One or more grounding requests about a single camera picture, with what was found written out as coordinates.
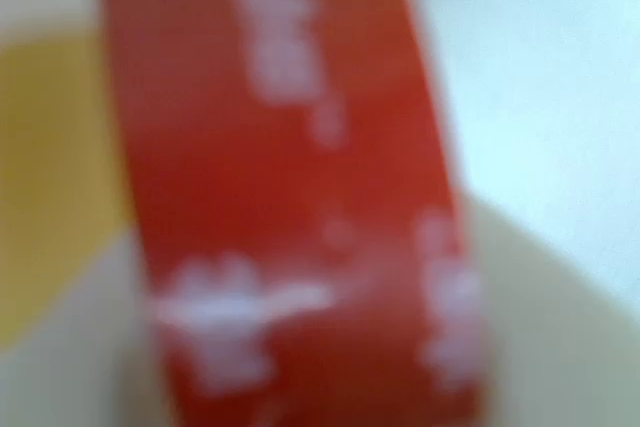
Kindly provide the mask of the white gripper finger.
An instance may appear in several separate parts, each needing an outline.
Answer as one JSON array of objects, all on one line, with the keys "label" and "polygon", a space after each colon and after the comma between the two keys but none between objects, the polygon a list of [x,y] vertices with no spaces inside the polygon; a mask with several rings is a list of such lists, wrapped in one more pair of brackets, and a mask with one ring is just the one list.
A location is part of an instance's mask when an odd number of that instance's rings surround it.
[{"label": "white gripper finger", "polygon": [[465,187],[639,303],[639,0],[418,0]]}]

